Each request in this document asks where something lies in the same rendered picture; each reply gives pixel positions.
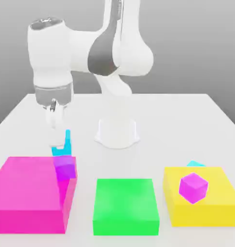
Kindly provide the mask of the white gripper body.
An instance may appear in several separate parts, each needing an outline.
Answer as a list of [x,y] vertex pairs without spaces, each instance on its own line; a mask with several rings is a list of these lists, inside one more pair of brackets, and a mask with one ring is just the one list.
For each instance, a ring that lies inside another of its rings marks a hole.
[[46,109],[45,119],[48,136],[64,136],[64,108],[59,104],[51,104]]

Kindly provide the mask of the small cyan cube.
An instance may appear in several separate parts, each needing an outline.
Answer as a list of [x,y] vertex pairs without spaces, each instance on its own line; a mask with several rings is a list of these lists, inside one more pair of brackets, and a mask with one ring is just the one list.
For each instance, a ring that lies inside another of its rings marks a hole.
[[53,156],[71,156],[71,135],[70,130],[67,129],[65,133],[65,143],[62,149],[59,149],[57,147],[52,147],[52,155]]
[[197,161],[191,160],[187,165],[187,167],[206,167],[206,165],[201,164]]

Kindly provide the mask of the small purple cube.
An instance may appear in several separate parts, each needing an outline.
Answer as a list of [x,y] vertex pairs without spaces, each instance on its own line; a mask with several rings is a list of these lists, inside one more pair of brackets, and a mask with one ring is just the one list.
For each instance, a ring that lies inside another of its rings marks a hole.
[[76,157],[69,155],[55,156],[53,157],[53,163],[58,181],[77,177]]
[[179,194],[191,204],[205,198],[208,181],[196,173],[190,173],[180,179]]

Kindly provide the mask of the large pink box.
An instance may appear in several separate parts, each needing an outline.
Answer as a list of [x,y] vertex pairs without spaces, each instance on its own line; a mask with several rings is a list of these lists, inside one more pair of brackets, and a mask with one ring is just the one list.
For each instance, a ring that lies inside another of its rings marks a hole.
[[57,180],[53,157],[9,157],[0,169],[0,233],[65,234],[76,183]]

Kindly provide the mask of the large green box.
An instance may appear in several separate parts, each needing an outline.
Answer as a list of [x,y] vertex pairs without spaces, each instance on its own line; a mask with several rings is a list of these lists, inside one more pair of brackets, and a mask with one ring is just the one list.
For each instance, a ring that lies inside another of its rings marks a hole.
[[93,213],[93,234],[151,236],[159,234],[160,218],[150,178],[99,178]]

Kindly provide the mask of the large yellow box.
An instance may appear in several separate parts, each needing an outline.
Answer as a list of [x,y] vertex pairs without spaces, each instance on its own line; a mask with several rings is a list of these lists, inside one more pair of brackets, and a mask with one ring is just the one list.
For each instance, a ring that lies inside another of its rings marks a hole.
[[[180,179],[190,173],[208,181],[195,204],[179,194]],[[163,190],[172,226],[235,227],[235,189],[221,167],[165,167]]]

